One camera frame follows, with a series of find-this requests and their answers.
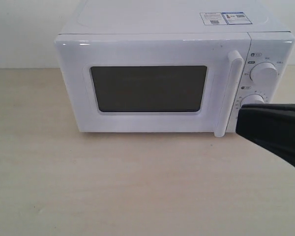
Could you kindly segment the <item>white microwave door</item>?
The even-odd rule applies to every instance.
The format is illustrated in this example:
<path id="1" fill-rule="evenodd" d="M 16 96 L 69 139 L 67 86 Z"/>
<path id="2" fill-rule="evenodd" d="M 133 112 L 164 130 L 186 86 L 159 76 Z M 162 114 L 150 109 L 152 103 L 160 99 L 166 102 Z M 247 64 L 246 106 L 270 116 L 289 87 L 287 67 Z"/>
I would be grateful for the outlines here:
<path id="1" fill-rule="evenodd" d="M 228 127 L 247 33 L 61 34 L 59 66 L 81 132 L 212 132 Z"/>

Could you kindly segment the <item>white control knob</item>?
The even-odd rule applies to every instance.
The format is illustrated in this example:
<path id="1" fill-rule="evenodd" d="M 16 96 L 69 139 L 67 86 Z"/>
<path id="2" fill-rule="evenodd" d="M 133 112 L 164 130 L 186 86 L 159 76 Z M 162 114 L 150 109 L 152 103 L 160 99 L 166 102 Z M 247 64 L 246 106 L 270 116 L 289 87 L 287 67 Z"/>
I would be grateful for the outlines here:
<path id="1" fill-rule="evenodd" d="M 244 105 L 249 105 L 249 104 L 264 104 L 264 103 L 265 101 L 261 95 L 251 94 L 242 99 L 240 103 L 240 107 L 242 108 Z"/>
<path id="2" fill-rule="evenodd" d="M 276 80 L 278 71 L 270 62 L 262 62 L 254 66 L 250 72 L 251 80 L 256 84 L 267 84 Z"/>

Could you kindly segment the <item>white microwave oven body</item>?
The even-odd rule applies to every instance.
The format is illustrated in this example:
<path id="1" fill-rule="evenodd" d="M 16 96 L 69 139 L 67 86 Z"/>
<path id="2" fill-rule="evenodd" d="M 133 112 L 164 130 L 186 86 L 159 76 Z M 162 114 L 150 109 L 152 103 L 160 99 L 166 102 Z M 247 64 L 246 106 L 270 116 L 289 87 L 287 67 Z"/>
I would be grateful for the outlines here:
<path id="1" fill-rule="evenodd" d="M 251 25 L 206 26 L 200 13 L 244 12 Z M 286 69 L 295 37 L 257 0 L 84 0 L 67 21 L 61 34 L 196 34 L 247 33 L 251 46 L 228 127 L 236 129 L 242 99 L 259 94 L 270 103 Z M 267 84 L 250 78 L 254 66 L 272 63 L 278 76 Z"/>

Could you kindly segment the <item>lower white control knob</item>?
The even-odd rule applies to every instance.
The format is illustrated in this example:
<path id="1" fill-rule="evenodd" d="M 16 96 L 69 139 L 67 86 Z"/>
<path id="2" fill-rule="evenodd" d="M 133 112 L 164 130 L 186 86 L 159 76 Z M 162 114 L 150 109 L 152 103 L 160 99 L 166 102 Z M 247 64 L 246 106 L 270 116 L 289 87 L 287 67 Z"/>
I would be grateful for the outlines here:
<path id="1" fill-rule="evenodd" d="M 264 104 L 264 103 L 265 101 L 261 95 L 251 94 L 242 99 L 240 103 L 240 107 L 242 108 L 244 105 L 249 105 L 249 104 Z"/>

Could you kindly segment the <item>upper white control knob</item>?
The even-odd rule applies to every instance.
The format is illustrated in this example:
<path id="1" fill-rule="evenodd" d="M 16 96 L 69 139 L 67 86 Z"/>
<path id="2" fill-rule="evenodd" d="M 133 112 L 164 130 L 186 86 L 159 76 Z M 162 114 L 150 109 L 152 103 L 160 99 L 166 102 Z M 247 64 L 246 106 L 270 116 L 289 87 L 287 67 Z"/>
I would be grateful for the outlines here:
<path id="1" fill-rule="evenodd" d="M 251 80 L 256 84 L 267 84 L 276 80 L 278 71 L 270 62 L 262 62 L 254 66 L 250 72 Z"/>

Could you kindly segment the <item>warning label sticker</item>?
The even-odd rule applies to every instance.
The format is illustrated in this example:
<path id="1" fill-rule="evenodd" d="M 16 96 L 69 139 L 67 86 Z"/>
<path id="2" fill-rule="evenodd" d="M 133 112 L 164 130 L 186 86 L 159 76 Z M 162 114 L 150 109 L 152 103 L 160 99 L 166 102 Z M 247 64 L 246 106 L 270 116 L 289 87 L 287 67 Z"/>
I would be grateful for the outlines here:
<path id="1" fill-rule="evenodd" d="M 252 24 L 244 12 L 204 12 L 200 17 L 206 26 Z"/>

